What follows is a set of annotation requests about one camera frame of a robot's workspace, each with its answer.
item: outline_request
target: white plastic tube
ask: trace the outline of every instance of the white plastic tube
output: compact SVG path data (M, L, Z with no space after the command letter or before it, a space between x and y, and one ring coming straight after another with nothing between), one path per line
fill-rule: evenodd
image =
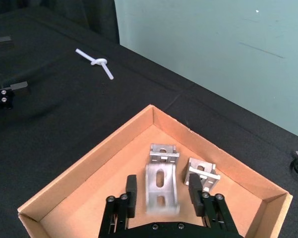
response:
M94 59L91 56L87 55L85 52L81 51L80 49L76 49L75 50L76 53L80 54L81 56L83 56L84 58L88 59L91 63L91 65L101 65L104 69L104 71L106 72L106 74L108 75L109 79L114 79L113 75L111 74L111 72L109 71L108 67L107 67L107 60L106 59Z

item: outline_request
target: black table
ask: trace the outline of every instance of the black table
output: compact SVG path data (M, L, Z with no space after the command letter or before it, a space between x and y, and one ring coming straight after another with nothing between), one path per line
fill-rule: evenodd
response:
M27 80L32 94L0 110L0 238L25 237L16 209L148 104L289 191L279 237L298 238L297 136L44 8L0 15L6 35L0 87ZM76 48L106 58L115 79Z

